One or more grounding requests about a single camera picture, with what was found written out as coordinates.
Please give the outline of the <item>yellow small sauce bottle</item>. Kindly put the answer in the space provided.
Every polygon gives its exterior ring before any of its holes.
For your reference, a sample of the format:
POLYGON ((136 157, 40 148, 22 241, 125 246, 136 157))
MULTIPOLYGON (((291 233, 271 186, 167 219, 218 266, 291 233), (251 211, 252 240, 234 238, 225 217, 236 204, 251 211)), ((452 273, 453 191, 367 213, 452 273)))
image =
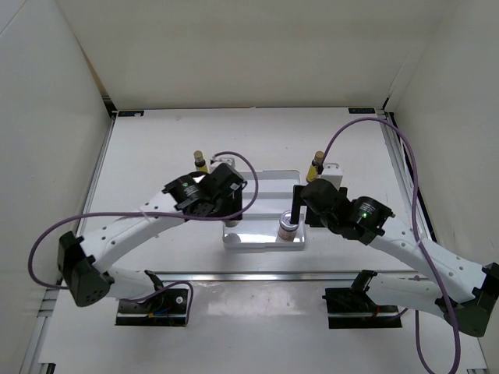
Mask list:
POLYGON ((324 152, 318 150, 311 161, 309 170, 306 174, 306 182, 310 183, 317 179, 317 177, 323 171, 323 160, 324 160, 324 152))

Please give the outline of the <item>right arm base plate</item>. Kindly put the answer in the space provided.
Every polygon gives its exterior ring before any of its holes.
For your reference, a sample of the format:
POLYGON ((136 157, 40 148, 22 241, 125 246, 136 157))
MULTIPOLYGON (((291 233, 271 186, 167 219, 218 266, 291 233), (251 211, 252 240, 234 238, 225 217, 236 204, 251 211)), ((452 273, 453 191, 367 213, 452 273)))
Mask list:
POLYGON ((346 288, 326 288, 322 299, 326 303, 330 330, 396 329, 402 328, 396 305, 378 305, 366 291, 377 276, 373 270, 362 270, 346 288))

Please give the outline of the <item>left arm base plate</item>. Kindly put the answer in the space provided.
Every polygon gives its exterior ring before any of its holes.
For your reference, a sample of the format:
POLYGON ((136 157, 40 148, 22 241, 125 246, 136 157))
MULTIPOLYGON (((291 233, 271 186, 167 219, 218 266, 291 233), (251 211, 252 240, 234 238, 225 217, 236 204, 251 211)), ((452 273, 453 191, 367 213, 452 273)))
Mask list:
POLYGON ((157 295, 143 301, 120 300, 116 326, 186 327, 193 304, 194 287, 184 280, 165 284, 155 273, 146 274, 157 295))

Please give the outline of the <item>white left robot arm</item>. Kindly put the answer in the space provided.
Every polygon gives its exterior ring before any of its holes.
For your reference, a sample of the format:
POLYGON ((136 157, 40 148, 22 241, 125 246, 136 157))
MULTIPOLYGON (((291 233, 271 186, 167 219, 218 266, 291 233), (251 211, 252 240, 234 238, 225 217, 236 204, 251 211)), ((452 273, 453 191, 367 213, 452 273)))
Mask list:
POLYGON ((215 163, 209 172, 183 175, 142 205, 131 217, 82 236, 71 231, 58 244, 58 269, 73 301, 87 307, 105 297, 129 299, 145 311, 164 301, 160 280, 151 270, 127 270, 115 263, 163 231, 186 222, 186 216, 220 219, 234 213, 221 229, 228 250, 300 250, 306 232, 298 226, 290 238, 279 236, 287 224, 298 171, 238 172, 229 162, 215 163))

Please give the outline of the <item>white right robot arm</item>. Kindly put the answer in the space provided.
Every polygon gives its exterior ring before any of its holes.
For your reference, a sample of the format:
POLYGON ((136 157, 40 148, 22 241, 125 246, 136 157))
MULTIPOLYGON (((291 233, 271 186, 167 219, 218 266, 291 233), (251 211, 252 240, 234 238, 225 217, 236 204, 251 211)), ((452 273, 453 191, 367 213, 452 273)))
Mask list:
POLYGON ((458 331, 483 337, 498 300, 498 265, 483 266, 455 255, 414 232, 384 204, 367 196, 350 200, 345 187, 319 178, 293 189, 292 222, 301 209, 306 225, 326 228, 400 260, 427 281, 383 276, 362 270, 339 298, 345 309, 366 312, 399 305, 456 323, 458 331))

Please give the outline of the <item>white-lid pinkish spice jar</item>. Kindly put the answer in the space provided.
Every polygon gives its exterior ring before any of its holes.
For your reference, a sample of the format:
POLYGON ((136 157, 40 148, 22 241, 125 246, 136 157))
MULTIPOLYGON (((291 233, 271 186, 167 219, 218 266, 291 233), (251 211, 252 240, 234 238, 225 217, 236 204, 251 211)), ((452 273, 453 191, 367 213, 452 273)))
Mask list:
POLYGON ((292 223, 292 211, 286 210, 280 216, 278 223, 278 239, 283 242, 299 241, 300 224, 292 223))

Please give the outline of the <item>dark brown small bottle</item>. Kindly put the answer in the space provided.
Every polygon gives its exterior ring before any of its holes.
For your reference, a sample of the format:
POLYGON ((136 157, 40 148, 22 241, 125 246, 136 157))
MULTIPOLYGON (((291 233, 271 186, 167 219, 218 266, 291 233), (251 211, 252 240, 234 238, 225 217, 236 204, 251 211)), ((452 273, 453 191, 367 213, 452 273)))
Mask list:
POLYGON ((194 165, 195 165, 196 171, 208 173, 207 162, 203 156, 202 151, 196 150, 193 153, 193 157, 194 157, 194 165))

